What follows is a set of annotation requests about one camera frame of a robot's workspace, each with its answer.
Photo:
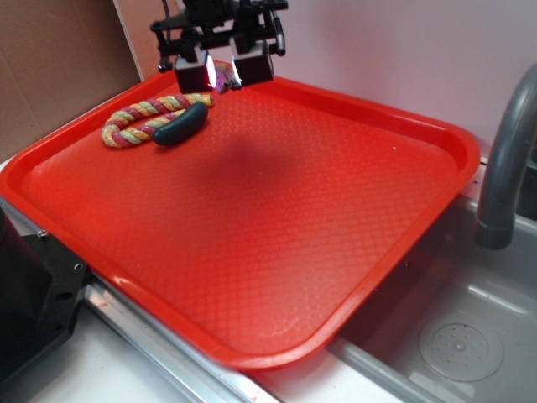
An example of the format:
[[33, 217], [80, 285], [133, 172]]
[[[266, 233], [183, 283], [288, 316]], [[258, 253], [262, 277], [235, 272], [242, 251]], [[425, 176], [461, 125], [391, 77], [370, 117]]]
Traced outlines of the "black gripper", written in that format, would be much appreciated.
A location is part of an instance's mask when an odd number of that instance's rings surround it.
[[232, 68], [239, 84], [274, 79], [271, 55], [286, 54], [278, 12], [289, 8], [287, 1], [184, 1], [176, 15], [169, 13], [167, 2], [163, 5], [165, 19], [150, 25], [158, 41], [158, 69], [171, 70], [175, 57], [181, 92], [214, 89], [214, 61], [208, 50], [226, 46], [232, 49]]

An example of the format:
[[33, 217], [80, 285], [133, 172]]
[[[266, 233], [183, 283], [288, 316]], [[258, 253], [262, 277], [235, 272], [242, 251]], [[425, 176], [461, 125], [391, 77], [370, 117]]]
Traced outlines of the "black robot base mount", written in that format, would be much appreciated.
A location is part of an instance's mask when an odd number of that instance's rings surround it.
[[1, 213], [1, 386], [73, 334], [89, 269], [56, 237], [22, 235]]

